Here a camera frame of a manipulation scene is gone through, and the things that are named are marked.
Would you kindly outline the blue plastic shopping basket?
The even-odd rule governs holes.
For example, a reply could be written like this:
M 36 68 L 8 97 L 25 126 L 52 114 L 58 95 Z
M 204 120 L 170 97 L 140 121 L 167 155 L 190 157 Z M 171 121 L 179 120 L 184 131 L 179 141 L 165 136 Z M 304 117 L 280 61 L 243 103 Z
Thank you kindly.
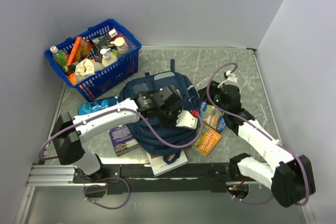
M 82 82 L 72 84 L 58 63 L 54 61 L 51 51 L 47 49 L 44 52 L 45 57 L 48 59 L 50 66 L 57 76 L 61 78 L 68 87 L 75 88 L 88 102 L 103 95 L 138 71 L 139 50 L 142 45 L 130 31 L 120 25 L 116 20 L 109 18 L 97 25 L 89 27 L 78 36 L 91 40 L 106 35 L 111 29 L 115 29 L 118 33 L 123 35 L 125 42 L 129 48 L 131 48 L 131 51 L 117 62 L 103 70 L 97 71 Z

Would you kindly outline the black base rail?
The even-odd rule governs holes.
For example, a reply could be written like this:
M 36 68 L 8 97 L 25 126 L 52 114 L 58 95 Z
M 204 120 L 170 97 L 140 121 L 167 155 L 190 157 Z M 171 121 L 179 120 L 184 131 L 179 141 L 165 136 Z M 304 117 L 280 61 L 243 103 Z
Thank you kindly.
M 128 191 L 124 179 L 132 193 L 156 193 L 175 191 L 211 191 L 225 193 L 226 185 L 243 181 L 244 176 L 231 172 L 230 163 L 187 163 L 158 177 L 148 164 L 106 164 L 107 177 L 114 177 L 93 185 L 103 185 L 108 195 Z

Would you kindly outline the small red white box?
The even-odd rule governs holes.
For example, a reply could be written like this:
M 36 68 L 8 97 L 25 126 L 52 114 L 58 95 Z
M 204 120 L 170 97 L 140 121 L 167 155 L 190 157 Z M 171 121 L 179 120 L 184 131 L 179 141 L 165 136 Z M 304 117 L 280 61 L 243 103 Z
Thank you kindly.
M 112 40 L 114 37 L 116 37 L 118 35 L 118 32 L 117 30 L 114 28 L 114 29 L 111 29 L 110 31 L 108 31 L 107 33 L 107 36 L 110 40 Z

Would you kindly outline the beige cap bottle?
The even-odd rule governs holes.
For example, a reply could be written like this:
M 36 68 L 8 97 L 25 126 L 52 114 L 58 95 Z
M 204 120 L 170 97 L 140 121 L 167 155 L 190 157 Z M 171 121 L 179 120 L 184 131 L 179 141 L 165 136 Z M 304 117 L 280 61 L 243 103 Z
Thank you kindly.
M 129 47 L 123 37 L 118 37 L 110 42 L 111 45 L 117 48 L 117 57 L 121 58 L 129 52 Z

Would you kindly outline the beige crumpled bag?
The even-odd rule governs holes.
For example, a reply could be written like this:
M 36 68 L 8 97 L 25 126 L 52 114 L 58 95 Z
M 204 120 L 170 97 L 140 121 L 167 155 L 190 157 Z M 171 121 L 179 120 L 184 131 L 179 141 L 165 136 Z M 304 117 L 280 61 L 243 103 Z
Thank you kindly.
M 102 70 L 104 68 L 103 64 L 96 62 L 91 59 L 84 59 L 79 62 L 75 68 L 75 78 L 76 82 L 81 82 L 89 76 L 95 74 L 95 72 Z

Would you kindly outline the black green box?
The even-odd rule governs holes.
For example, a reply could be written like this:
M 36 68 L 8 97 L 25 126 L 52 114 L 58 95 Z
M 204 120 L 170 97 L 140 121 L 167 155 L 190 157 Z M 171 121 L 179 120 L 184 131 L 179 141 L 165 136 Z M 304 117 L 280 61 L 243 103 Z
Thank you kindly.
M 110 43 L 111 40 L 106 35 L 96 37 L 96 38 L 91 38 L 90 41 L 91 41 L 94 52 L 98 55 L 100 54 L 101 49 L 103 48 L 109 49 L 113 47 L 113 44 Z

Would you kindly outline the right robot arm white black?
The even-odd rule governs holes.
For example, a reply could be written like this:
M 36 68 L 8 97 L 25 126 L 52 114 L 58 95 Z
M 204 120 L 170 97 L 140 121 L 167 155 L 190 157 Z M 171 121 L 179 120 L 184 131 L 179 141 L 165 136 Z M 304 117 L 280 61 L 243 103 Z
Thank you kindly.
M 256 118 L 242 107 L 240 90 L 232 84 L 199 90 L 202 101 L 214 105 L 224 114 L 227 128 L 246 141 L 262 158 L 255 160 L 246 153 L 230 159 L 229 175 L 235 181 L 249 177 L 269 188 L 283 207 L 297 204 L 316 192 L 310 159 L 297 156 L 268 134 Z

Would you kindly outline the orange snack box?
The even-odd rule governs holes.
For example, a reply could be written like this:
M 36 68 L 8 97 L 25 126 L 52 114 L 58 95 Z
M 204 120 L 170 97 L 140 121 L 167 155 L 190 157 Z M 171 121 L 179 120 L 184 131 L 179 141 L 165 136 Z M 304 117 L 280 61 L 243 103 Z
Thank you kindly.
M 92 44 L 83 37 L 77 37 L 72 47 L 66 66 L 80 62 L 89 57 Z

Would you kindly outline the white pump lotion bottle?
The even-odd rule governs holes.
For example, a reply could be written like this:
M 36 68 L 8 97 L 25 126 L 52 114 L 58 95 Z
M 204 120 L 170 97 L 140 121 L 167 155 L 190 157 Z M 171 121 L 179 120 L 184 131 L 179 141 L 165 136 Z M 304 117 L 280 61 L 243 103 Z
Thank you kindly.
M 110 49 L 102 48 L 100 54 L 102 55 L 102 65 L 104 67 L 108 67 L 118 61 L 118 57 L 114 55 Z

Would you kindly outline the blue monster pencil case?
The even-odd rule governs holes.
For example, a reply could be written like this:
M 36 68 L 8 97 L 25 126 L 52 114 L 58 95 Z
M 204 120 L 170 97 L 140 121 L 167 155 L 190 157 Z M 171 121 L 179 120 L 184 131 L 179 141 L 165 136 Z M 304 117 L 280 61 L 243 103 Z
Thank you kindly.
M 93 112 L 97 112 L 120 102 L 118 97 L 109 97 L 104 99 L 98 99 L 95 101 L 83 103 L 78 107 L 78 115 L 86 115 Z

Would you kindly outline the navy blue student backpack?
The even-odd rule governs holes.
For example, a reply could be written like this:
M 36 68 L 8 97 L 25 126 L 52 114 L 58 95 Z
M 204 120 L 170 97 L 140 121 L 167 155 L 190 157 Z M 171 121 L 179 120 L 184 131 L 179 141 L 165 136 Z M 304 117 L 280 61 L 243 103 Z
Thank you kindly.
M 174 163 L 182 149 L 196 141 L 199 95 L 189 78 L 170 70 L 129 81 L 119 94 L 120 101 L 131 99 L 140 119 L 127 124 L 130 132 L 145 151 L 163 156 Z

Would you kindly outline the white coffee cover book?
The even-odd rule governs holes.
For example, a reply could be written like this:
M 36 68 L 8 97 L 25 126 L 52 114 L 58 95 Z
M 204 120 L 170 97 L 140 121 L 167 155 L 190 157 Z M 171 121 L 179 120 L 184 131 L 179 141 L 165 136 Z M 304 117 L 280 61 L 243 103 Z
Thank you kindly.
M 157 156 L 148 152 L 146 154 L 155 177 L 170 172 L 188 162 L 184 151 L 168 156 Z

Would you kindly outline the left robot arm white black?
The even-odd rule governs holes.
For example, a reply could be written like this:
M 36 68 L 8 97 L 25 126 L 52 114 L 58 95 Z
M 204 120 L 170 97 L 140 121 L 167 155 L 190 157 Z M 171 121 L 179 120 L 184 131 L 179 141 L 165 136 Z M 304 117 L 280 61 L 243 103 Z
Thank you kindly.
M 139 92 L 122 102 L 98 112 L 75 116 L 64 113 L 57 119 L 52 142 L 61 165 L 74 165 L 92 183 L 106 177 L 98 155 L 85 149 L 82 143 L 94 136 L 129 123 L 157 118 L 174 125 L 181 111 L 181 94 L 174 86 L 160 91 Z

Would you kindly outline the green soda bottle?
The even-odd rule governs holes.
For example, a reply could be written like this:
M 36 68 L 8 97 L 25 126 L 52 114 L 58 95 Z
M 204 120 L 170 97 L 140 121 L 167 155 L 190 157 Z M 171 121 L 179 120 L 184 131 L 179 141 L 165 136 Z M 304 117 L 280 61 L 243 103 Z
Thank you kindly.
M 63 50 L 57 48 L 56 46 L 52 46 L 50 48 L 52 53 L 53 59 L 60 67 L 66 66 L 68 62 L 68 54 L 65 53 Z

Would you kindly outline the purple paperback book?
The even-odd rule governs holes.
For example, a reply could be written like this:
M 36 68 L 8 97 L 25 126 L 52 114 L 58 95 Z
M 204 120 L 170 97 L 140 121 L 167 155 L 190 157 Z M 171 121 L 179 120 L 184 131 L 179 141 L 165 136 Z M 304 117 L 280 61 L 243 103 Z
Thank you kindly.
M 126 125 L 120 125 L 110 129 L 109 136 L 117 157 L 140 147 Z

